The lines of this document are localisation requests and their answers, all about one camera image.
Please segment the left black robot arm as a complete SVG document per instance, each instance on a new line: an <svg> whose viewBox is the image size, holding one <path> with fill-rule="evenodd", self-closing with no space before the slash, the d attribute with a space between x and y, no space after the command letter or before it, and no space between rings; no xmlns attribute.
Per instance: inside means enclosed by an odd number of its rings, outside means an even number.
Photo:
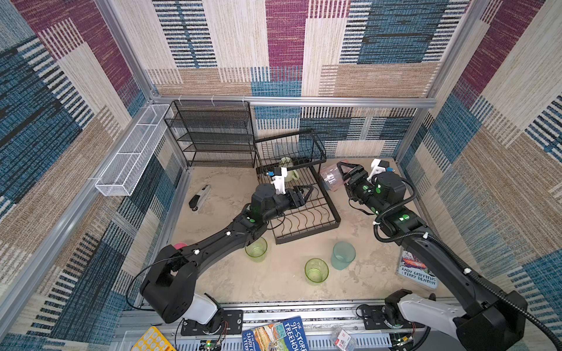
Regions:
<svg viewBox="0 0 562 351"><path fill-rule="evenodd" d="M303 207L314 190L313 186L295 186L278 194L272 184L258 185L251 202L222 230L195 244L163 247L155 261L141 269L127 287L127 305L143 310L130 301L130 293L133 283L144 276L139 292L150 305L147 312L156 312L165 323L180 319L210 323L220 307L208 296L195 293L199 276L232 252L257 241L273 219Z"/></svg>

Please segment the clear pink plastic cup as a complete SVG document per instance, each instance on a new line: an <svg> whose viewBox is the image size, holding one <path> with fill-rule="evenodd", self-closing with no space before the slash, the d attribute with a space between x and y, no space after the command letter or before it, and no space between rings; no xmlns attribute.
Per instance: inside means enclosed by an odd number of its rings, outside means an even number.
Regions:
<svg viewBox="0 0 562 351"><path fill-rule="evenodd" d="M336 164L328 165L320 170L320 176L330 191L337 191L344 185L341 172Z"/></svg>

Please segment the light green ceramic mug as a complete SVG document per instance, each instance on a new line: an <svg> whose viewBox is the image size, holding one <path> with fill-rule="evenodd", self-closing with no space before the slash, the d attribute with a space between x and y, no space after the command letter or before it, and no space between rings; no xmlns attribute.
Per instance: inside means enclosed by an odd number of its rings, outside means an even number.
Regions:
<svg viewBox="0 0 562 351"><path fill-rule="evenodd" d="M283 157L280 160L279 166L281 168L287 169L287 175L285 177L286 182L297 181L297 180L300 179L299 172L292 169L292 167L294 166L294 163L293 163L293 160L290 157L287 157L287 156Z"/></svg>

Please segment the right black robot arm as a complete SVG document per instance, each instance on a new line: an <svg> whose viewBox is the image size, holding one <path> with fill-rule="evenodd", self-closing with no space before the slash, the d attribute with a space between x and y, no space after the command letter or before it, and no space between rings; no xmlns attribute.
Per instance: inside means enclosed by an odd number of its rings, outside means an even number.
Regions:
<svg viewBox="0 0 562 351"><path fill-rule="evenodd" d="M454 294L461 312L447 304L400 290L386 299L390 323L400 313L458 340L466 350L507 350L519 342L525 324L537 327L561 349L561 340L528 312L528 303L516 291L504 292L485 279L449 248L418 214L407 208L418 192L411 181L392 172L368 173L361 165L338 162L350 201L367 206L373 234L381 243L394 243L421 260Z"/></svg>

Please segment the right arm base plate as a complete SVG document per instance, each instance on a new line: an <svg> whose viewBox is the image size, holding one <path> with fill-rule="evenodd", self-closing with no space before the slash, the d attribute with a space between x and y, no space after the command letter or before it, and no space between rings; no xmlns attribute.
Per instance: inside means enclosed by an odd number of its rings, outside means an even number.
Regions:
<svg viewBox="0 0 562 351"><path fill-rule="evenodd" d="M363 320L366 330L422 330L426 329L421 323L406 320L397 308L386 311L383 305L361 304L355 310L356 316Z"/></svg>

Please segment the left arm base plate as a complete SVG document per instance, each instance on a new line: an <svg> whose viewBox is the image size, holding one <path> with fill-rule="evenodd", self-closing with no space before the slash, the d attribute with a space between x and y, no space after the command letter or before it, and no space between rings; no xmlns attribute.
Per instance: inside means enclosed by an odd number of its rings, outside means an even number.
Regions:
<svg viewBox="0 0 562 351"><path fill-rule="evenodd" d="M219 336L239 335L242 331L244 311L241 309L221 309L206 324L185 320L181 325L181 336Z"/></svg>

